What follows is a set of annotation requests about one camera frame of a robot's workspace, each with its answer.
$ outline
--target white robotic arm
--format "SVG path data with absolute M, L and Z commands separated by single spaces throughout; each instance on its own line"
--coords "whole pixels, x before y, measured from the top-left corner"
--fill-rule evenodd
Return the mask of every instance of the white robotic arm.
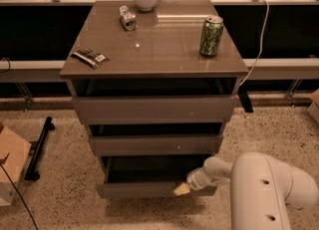
M 308 209 L 319 198 L 318 186 L 307 172 L 258 152 L 243 153 L 233 164 L 212 156 L 174 193 L 229 180 L 232 230 L 290 230 L 286 208 Z

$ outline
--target floor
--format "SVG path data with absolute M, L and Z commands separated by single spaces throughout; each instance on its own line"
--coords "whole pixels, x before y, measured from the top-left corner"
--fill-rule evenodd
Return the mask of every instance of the floor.
M 235 109 L 218 156 L 234 161 L 244 151 L 264 152 L 305 169 L 318 183 L 319 125 L 308 105 L 292 108 L 280 98 L 252 100 L 253 114 L 241 106 Z M 28 140 L 38 139 L 48 115 L 56 127 L 44 146 L 41 178 L 19 185 L 39 229 L 231 229 L 228 186 L 210 197 L 100 199 L 95 185 L 103 182 L 103 172 L 72 109 L 50 103 L 35 103 L 26 113 L 15 103 L 2 103 L 0 109 L 0 120 Z M 293 230 L 319 229 L 319 205 L 288 213 Z M 11 206 L 0 207 L 0 229 L 33 229 L 17 195 Z

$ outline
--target box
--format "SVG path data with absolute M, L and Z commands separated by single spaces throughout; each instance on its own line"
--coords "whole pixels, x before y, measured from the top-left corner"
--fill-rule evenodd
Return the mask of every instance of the box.
M 30 147 L 29 141 L 0 122 L 0 159 L 5 158 L 10 153 L 2 166 L 6 169 L 15 186 L 19 184 Z M 14 194 L 14 187 L 0 167 L 0 206 L 11 205 Z
M 309 98 L 312 100 L 312 104 L 307 111 L 319 123 L 319 89 L 312 93 Z

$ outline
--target silver can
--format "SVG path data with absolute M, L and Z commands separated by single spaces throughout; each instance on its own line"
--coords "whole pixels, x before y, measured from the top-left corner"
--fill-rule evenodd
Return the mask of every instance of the silver can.
M 223 19 L 219 16 L 208 16 L 203 22 L 199 52 L 208 57 L 216 56 L 223 31 Z
M 132 31 L 136 28 L 137 22 L 134 16 L 132 15 L 128 6 L 121 6 L 120 7 L 120 20 L 123 24 L 123 27 L 128 30 Z

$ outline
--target cabinet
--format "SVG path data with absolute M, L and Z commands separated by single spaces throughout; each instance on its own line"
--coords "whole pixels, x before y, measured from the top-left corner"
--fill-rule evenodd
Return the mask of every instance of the cabinet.
M 136 30 L 122 27 L 122 5 L 136 16 Z M 110 60 L 94 70 L 69 57 L 60 76 L 105 172 L 101 197 L 173 196 L 190 171 L 218 153 L 247 68 L 226 30 L 217 56 L 198 52 L 212 14 L 205 0 L 160 0 L 151 12 L 130 0 L 94 5 L 72 51 L 91 48 Z

